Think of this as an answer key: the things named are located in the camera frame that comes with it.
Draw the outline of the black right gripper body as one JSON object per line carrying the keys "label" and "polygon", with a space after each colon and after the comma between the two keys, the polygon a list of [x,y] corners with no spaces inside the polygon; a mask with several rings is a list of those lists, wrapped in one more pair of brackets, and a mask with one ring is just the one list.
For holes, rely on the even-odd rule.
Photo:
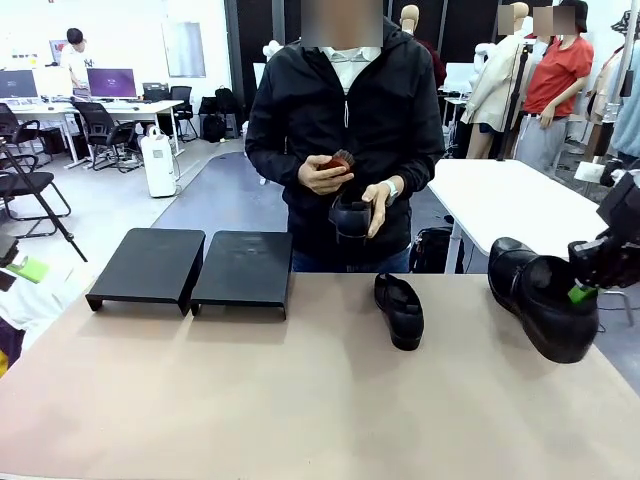
{"label": "black right gripper body", "polygon": [[604,243],[604,273],[601,288],[639,282],[639,173],[623,172],[601,202],[598,215],[607,229]]}

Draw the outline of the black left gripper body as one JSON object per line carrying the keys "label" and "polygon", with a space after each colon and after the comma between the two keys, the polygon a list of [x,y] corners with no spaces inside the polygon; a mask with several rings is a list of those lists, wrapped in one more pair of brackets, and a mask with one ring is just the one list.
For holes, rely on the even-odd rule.
{"label": "black left gripper body", "polygon": [[19,253],[19,241],[7,234],[0,235],[0,267],[5,268],[10,265]]}

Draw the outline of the person's left hand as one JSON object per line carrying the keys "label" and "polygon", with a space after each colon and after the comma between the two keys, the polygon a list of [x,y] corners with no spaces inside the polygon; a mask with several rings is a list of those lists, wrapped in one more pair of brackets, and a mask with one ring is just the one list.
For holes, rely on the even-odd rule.
{"label": "person's left hand", "polygon": [[391,179],[369,185],[365,189],[362,201],[369,204],[372,210],[371,222],[367,232],[369,239],[375,237],[384,224],[387,203],[389,200],[392,200],[397,193],[396,185]]}

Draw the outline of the person's right hand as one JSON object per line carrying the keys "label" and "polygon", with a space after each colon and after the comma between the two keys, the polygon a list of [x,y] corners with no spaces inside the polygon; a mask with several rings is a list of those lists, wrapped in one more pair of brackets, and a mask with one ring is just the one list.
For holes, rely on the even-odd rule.
{"label": "person's right hand", "polygon": [[337,192],[341,186],[352,180],[354,174],[343,165],[327,169],[333,158],[326,155],[310,155],[298,170],[301,185],[317,195],[329,195]]}

